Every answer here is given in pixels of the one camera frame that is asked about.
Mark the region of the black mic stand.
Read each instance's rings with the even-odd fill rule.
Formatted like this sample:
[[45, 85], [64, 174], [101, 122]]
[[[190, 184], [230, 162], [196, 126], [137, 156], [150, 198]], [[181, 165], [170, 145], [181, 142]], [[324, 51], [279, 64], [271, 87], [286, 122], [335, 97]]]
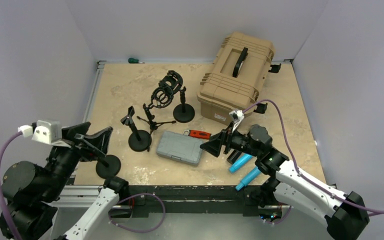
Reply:
[[127, 109], [127, 114], [120, 120], [121, 124], [128, 126], [132, 132], [128, 138], [128, 145], [135, 152], [149, 151], [152, 143], [151, 134], [145, 130], [137, 129], [134, 123], [134, 114], [135, 109], [130, 106]]
[[121, 160], [115, 155], [108, 154], [97, 161], [95, 172], [100, 178], [106, 179], [116, 176], [120, 172], [121, 167]]

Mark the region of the black round-base shock mount stand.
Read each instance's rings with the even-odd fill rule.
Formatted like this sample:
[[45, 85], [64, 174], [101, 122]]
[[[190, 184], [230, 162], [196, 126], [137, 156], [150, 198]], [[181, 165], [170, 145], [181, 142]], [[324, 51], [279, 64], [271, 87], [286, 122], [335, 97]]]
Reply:
[[182, 76], [174, 70], [168, 70], [163, 82], [169, 86], [173, 95], [179, 93], [180, 103], [173, 109], [173, 117], [179, 123], [189, 123], [195, 117], [195, 109], [186, 103], [186, 90]]

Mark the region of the blue microphone with pink band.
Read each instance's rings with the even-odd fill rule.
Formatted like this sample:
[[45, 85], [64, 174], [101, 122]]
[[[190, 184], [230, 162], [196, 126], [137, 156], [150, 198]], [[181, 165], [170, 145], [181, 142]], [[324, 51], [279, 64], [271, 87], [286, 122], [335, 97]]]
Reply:
[[248, 186], [255, 178], [257, 178], [261, 174], [261, 171], [256, 166], [253, 168], [246, 176], [244, 176], [239, 183], [236, 185], [235, 189], [240, 191], [244, 187]]

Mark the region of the black tripod shock mount stand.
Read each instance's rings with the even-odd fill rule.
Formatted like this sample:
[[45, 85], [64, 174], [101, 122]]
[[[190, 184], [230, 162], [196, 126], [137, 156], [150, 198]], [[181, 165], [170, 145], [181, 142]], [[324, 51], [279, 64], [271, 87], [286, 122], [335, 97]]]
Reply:
[[174, 98], [174, 90], [172, 89], [172, 86], [168, 84], [166, 81], [161, 80], [158, 83], [158, 87], [152, 92], [152, 95], [150, 97], [150, 103], [146, 104], [144, 103], [142, 105], [142, 108], [145, 112], [145, 115], [147, 117], [147, 120], [144, 118], [141, 118], [140, 116], [137, 116], [139, 120], [142, 120], [146, 122], [149, 125], [150, 132], [145, 131], [145, 142], [142, 143], [141, 151], [150, 150], [150, 145], [152, 142], [151, 134], [153, 131], [157, 130], [161, 125], [164, 124], [175, 124], [177, 121], [163, 121], [163, 122], [156, 122], [154, 121], [155, 115], [151, 114], [152, 108], [162, 109], [167, 106], [169, 106]]

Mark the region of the black microphone silver grille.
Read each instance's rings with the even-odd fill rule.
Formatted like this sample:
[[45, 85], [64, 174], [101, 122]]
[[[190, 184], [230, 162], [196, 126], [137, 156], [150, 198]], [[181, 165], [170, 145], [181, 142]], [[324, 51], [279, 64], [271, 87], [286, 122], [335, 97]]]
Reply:
[[242, 152], [238, 150], [233, 150], [226, 160], [229, 164], [233, 165], [241, 155], [242, 155]]

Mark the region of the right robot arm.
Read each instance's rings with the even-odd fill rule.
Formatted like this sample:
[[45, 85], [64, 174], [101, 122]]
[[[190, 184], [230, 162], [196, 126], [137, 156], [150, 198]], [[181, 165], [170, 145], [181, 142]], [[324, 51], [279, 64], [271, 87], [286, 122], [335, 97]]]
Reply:
[[269, 176], [260, 187], [260, 205], [277, 201], [292, 206], [322, 224], [335, 240], [356, 240], [370, 222], [359, 194], [345, 193], [295, 169], [294, 162], [273, 147], [273, 139], [263, 126], [254, 124], [242, 134], [230, 125], [200, 148], [214, 157], [222, 148], [225, 153], [233, 149], [256, 157], [257, 169]]

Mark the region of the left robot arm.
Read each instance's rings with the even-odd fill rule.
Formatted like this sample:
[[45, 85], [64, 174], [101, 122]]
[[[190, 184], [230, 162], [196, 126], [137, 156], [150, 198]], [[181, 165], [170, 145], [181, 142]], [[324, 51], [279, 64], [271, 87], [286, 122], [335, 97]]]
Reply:
[[38, 120], [18, 128], [17, 136], [51, 146], [46, 165], [20, 161], [0, 172], [0, 230], [9, 240], [37, 240], [53, 225], [60, 199], [79, 162], [120, 169], [119, 161], [107, 162], [112, 127], [88, 134], [90, 122], [62, 127], [58, 121]]

